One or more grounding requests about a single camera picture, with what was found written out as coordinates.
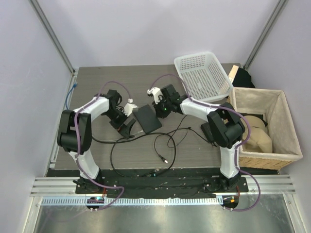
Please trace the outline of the black network switch box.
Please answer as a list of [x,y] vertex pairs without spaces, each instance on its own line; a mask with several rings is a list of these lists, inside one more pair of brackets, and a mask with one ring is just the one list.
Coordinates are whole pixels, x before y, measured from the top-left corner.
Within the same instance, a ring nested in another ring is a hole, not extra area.
[[148,104],[140,107],[137,111],[134,111],[134,116],[145,134],[152,133],[162,127],[162,124],[156,117],[155,112]]

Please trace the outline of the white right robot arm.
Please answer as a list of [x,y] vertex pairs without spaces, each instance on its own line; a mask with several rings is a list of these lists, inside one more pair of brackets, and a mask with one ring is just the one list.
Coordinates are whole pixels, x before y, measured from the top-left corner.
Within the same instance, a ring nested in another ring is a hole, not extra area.
[[187,95],[180,95],[173,85],[162,89],[153,87],[147,95],[154,99],[152,105],[158,118],[166,118],[171,112],[190,115],[204,120],[207,141],[216,144],[221,152],[220,188],[232,191],[241,177],[238,162],[239,147],[245,132],[241,116],[231,104],[209,105],[202,101],[192,100]]

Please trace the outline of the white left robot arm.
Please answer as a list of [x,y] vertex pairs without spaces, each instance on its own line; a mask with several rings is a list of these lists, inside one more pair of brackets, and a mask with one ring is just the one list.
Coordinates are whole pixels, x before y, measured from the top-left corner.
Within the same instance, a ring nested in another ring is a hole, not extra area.
[[91,101],[74,110],[64,110],[58,128],[57,144],[76,162],[80,176],[89,179],[86,187],[92,193],[100,193],[103,181],[99,179],[100,168],[96,165],[90,147],[92,144],[92,122],[100,116],[107,116],[109,124],[125,139],[130,138],[131,129],[136,122],[125,122],[138,107],[129,99],[120,106],[121,95],[116,90],[107,94],[95,95]]

